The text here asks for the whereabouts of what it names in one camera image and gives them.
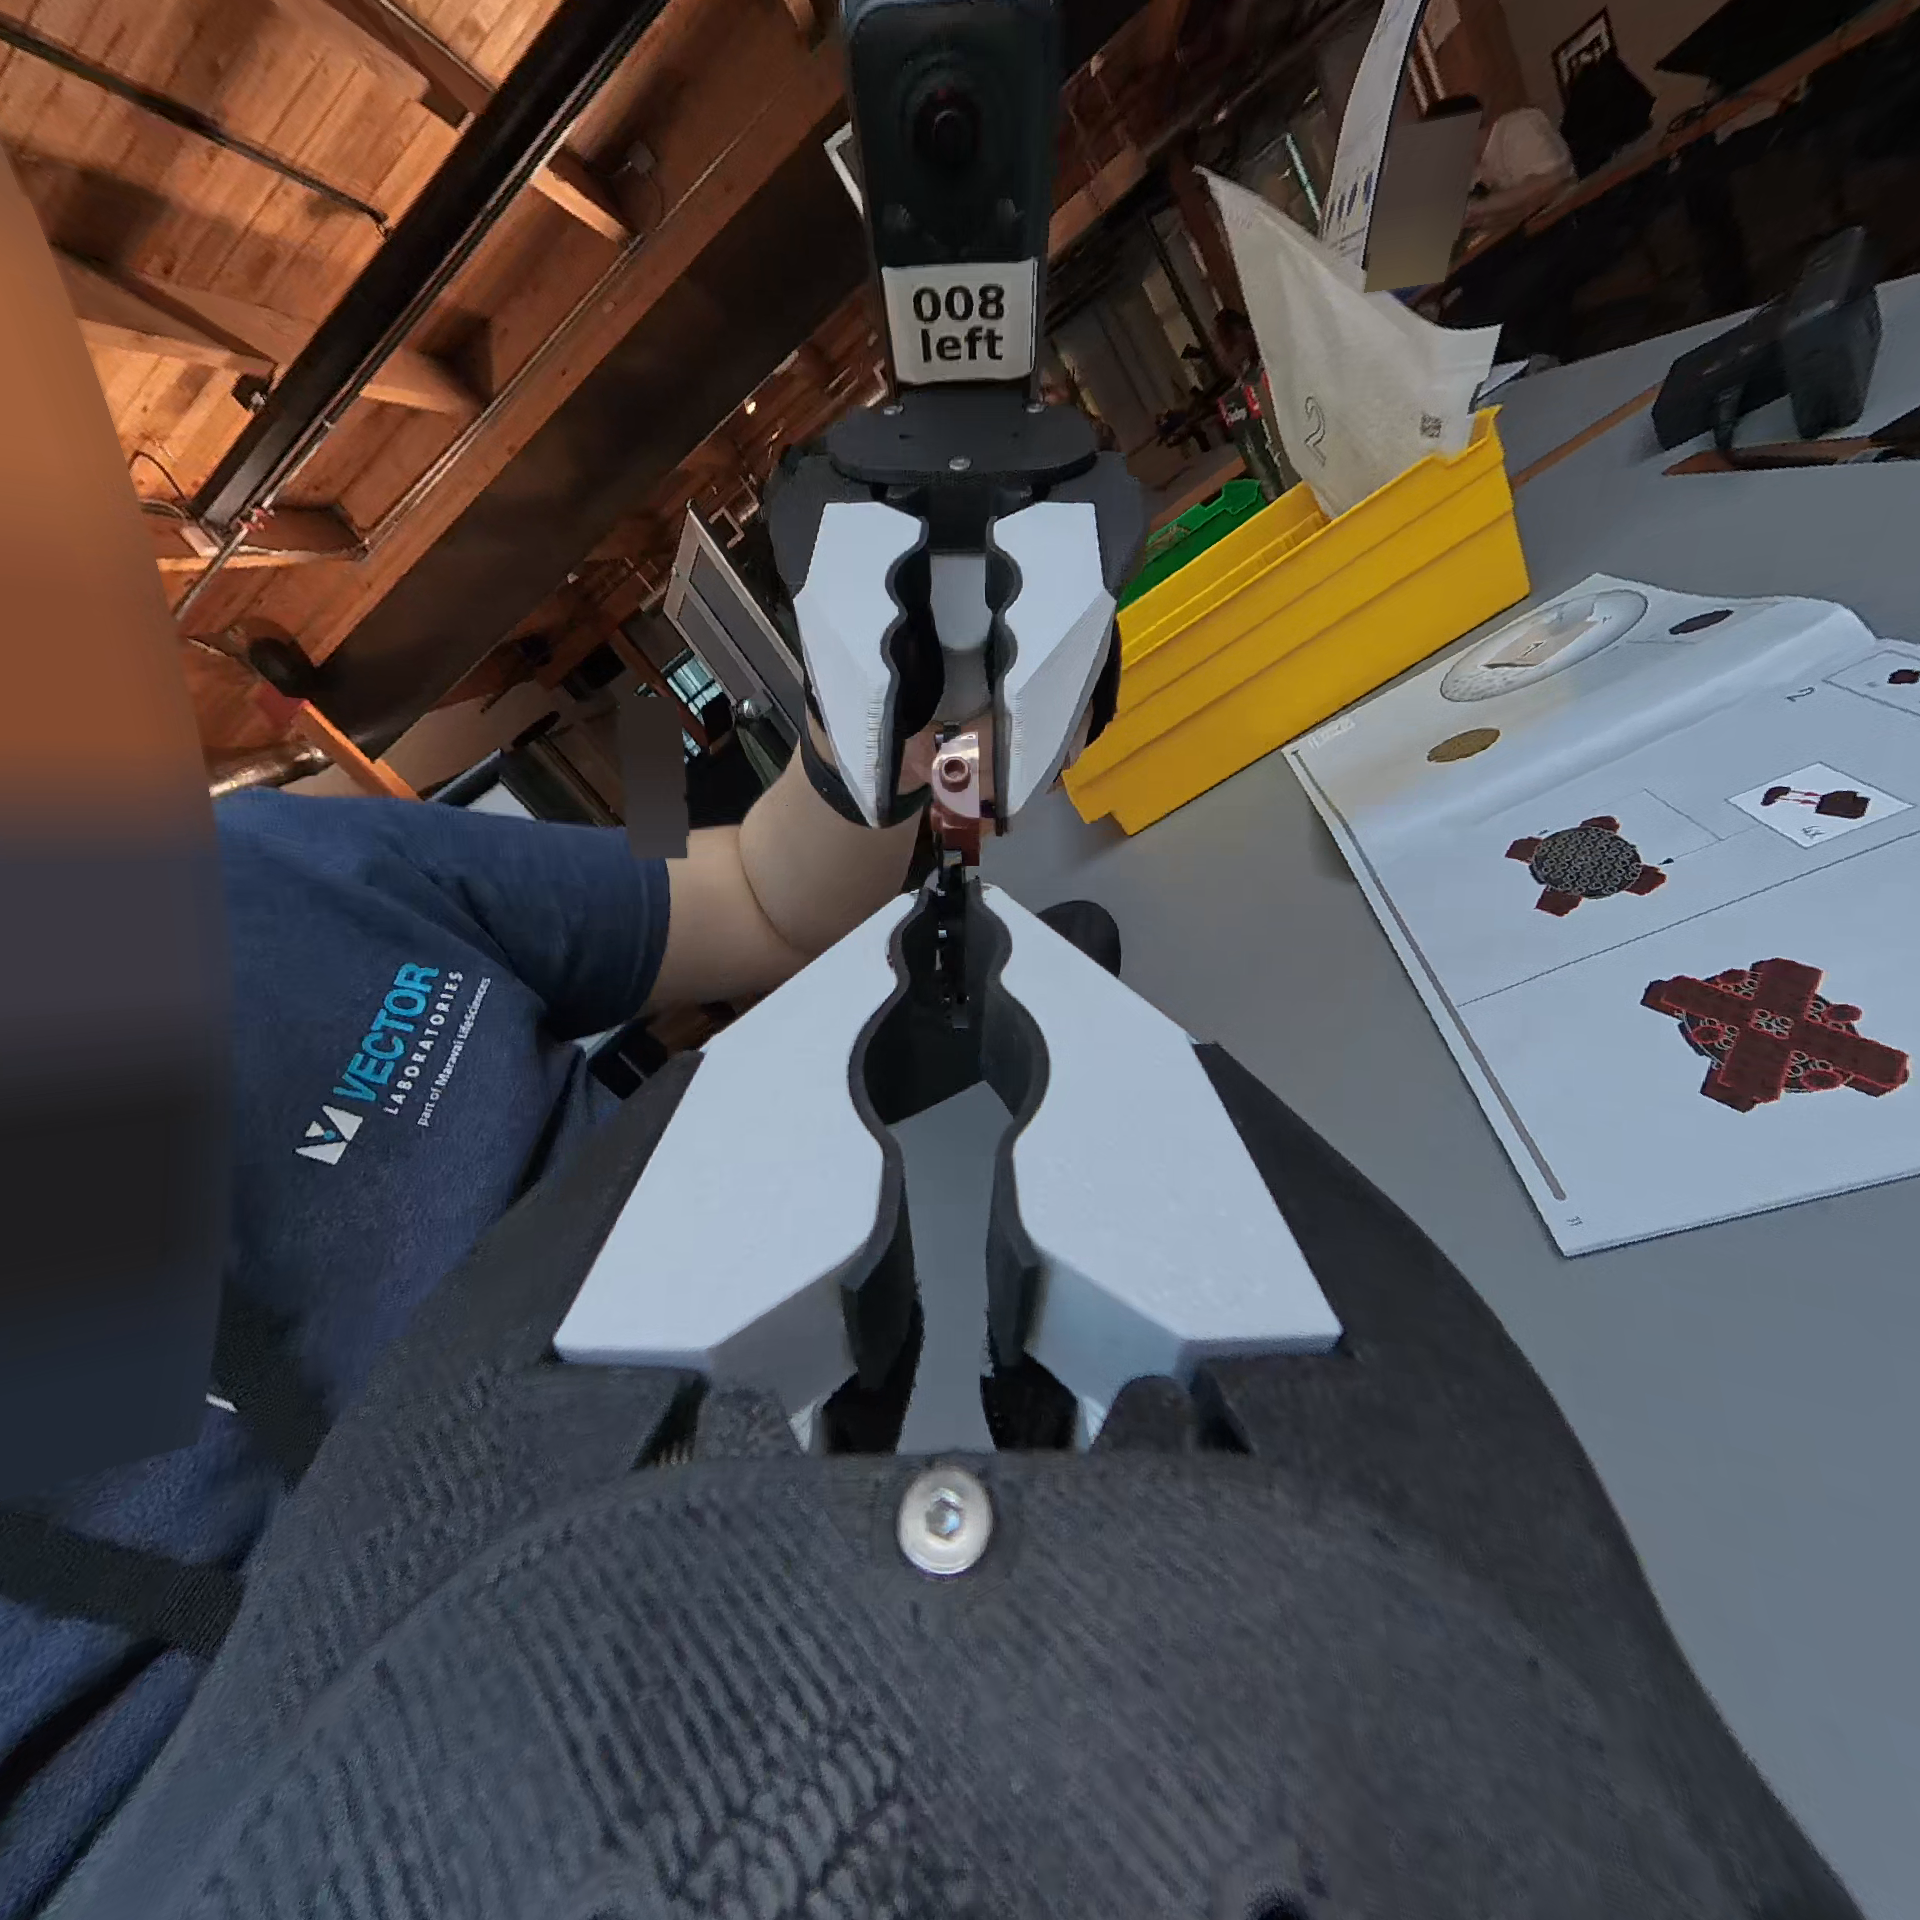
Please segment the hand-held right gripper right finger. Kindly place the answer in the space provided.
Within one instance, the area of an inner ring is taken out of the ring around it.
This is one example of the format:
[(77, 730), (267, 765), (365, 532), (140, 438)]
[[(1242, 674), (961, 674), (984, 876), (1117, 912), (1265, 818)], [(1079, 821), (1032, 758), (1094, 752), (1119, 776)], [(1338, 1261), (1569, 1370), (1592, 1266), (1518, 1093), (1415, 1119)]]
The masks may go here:
[(984, 1079), (1006, 1102), (990, 1199), (990, 1353), (1069, 1398), (1094, 1444), (1142, 1378), (1335, 1353), (1324, 1296), (1203, 1041), (973, 882)]

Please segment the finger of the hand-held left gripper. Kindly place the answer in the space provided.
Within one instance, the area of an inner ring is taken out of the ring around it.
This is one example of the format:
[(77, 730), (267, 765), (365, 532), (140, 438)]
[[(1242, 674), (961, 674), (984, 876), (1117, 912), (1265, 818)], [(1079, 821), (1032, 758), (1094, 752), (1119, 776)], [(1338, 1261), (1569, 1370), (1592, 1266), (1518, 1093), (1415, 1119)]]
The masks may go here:
[(990, 520), (990, 802), (1006, 838), (1094, 745), (1117, 652), (1096, 505), (1036, 501)]
[(890, 830), (902, 752), (944, 696), (926, 520), (826, 501), (791, 607), (837, 776), (860, 818)]

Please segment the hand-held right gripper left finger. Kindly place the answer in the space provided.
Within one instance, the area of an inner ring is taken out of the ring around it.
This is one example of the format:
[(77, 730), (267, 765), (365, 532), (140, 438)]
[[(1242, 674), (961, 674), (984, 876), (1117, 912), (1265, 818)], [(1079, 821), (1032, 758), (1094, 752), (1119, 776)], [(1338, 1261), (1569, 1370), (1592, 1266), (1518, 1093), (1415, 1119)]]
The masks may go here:
[(913, 894), (883, 900), (701, 1050), (554, 1360), (762, 1393), (807, 1451), (844, 1384), (890, 1378), (918, 1284), (902, 1144), (855, 1050), (902, 990), (909, 912)]

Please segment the black and brown brick assembly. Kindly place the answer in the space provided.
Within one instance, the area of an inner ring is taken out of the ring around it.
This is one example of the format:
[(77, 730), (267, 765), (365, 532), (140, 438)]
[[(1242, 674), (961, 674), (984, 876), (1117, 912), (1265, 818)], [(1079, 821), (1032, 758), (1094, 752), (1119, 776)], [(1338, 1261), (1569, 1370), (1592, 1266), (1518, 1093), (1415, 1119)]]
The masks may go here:
[(984, 842), (1002, 830), (990, 720), (932, 730), (926, 793), (932, 870), (902, 934), (909, 992), (953, 1038), (984, 1038), (1002, 963), (1002, 922), (984, 894)]

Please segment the person's left forearm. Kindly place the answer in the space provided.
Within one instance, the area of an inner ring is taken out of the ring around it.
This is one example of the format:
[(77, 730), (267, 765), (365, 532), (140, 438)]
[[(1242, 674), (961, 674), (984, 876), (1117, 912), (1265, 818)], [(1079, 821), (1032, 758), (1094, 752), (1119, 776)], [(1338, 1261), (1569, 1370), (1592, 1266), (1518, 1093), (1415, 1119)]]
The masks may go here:
[(902, 894), (913, 842), (918, 818), (846, 821), (807, 779), (807, 765), (789, 765), (735, 830), (693, 830), (689, 854), (665, 858), (671, 925), (649, 1011), (773, 992)]

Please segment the green plastic bin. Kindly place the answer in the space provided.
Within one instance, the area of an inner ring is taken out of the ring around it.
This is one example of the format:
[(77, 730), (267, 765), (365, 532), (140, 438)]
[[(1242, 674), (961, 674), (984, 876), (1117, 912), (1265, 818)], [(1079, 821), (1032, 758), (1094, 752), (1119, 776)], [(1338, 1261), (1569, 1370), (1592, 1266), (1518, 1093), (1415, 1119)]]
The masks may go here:
[(1265, 511), (1262, 479), (1238, 473), (1218, 495), (1206, 495), (1203, 505), (1163, 520), (1146, 539), (1133, 577), (1117, 591), (1117, 607), (1142, 605), (1146, 591), (1157, 591), (1172, 575), (1184, 575), (1186, 562), (1203, 562), (1215, 546), (1223, 546), (1238, 525), (1251, 525), (1262, 511)]

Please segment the yellow plastic bin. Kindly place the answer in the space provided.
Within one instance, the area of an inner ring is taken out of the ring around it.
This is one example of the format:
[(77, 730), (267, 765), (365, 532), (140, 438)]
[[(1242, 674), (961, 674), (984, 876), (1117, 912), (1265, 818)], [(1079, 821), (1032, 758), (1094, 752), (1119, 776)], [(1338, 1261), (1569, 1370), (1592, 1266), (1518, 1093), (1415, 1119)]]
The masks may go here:
[(1279, 495), (1117, 619), (1117, 720), (1069, 771), (1079, 821), (1154, 830), (1530, 598), (1497, 409), (1352, 511)]

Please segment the white instruction booklet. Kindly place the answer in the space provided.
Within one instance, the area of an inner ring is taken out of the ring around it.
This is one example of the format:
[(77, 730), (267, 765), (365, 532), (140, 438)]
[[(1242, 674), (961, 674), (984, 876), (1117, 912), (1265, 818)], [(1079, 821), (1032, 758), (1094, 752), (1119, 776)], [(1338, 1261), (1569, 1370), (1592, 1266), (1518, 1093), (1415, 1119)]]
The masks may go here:
[(1912, 639), (1592, 575), (1286, 765), (1561, 1258), (1912, 1177)]

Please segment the white numbered paper bag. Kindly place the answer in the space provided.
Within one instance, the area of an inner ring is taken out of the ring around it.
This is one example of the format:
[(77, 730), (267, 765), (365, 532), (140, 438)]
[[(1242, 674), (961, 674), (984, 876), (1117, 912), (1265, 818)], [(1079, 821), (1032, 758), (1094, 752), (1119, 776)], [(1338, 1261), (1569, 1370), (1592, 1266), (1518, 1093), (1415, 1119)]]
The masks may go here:
[(1477, 433), (1491, 327), (1438, 327), (1364, 293), (1313, 231), (1232, 175), (1192, 170), (1218, 206), (1242, 314), (1271, 389), (1286, 465), (1330, 520)]

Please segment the printed paper sheet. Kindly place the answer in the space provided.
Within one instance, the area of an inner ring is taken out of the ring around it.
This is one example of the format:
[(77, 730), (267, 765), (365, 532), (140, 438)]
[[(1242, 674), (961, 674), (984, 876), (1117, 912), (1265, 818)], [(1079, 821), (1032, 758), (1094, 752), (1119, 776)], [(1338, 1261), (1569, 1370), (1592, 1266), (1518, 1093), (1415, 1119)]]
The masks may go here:
[(1364, 35), (1347, 112), (1338, 112), (1338, 139), (1335, 139), (1335, 170), (1330, 196), (1317, 216), (1317, 246), (1330, 251), (1335, 273), (1347, 290), (1364, 290), (1364, 246), (1372, 246), (1372, 216), (1380, 216), (1380, 175), (1386, 175), (1386, 146), (1409, 71), (1409, 48), (1419, 35), (1429, 0), (1386, 0), (1380, 27)]

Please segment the person's blue shirt torso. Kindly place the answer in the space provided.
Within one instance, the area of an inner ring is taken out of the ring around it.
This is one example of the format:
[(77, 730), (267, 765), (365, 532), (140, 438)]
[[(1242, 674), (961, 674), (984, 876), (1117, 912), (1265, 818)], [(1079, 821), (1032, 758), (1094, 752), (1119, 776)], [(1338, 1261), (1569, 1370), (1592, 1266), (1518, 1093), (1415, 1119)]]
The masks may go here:
[(34, 1912), (169, 1741), (250, 1546), (371, 1360), (611, 1118), (581, 1038), (665, 963), (615, 830), (455, 804), (213, 804), (232, 939), (232, 1235), (203, 1435), (5, 1514), (0, 1912)]

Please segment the black device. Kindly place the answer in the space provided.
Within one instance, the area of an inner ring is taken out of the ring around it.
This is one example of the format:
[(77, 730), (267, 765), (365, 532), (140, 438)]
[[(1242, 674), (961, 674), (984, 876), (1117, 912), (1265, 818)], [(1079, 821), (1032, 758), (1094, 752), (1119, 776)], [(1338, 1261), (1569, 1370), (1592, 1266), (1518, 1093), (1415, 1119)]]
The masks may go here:
[(1651, 394), (1651, 438), (1665, 450), (1689, 438), (1732, 450), (1740, 422), (1782, 394), (1798, 438), (1853, 430), (1879, 371), (1879, 349), (1879, 246), (1868, 224), (1838, 224), (1802, 258), (1791, 293), (1689, 349), (1665, 371)]

